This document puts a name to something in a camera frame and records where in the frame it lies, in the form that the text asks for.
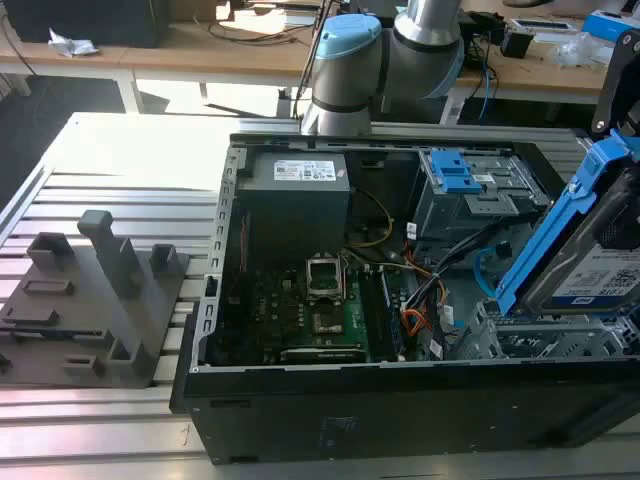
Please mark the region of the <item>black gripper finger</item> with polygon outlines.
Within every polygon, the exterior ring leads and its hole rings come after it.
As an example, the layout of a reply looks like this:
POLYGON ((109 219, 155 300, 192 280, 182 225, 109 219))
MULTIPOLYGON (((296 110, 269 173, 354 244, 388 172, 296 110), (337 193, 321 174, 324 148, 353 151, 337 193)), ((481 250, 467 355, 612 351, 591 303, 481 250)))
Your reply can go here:
POLYGON ((639 135, 639 30, 630 29, 616 41, 601 89, 592 132, 606 135, 616 129, 639 135))

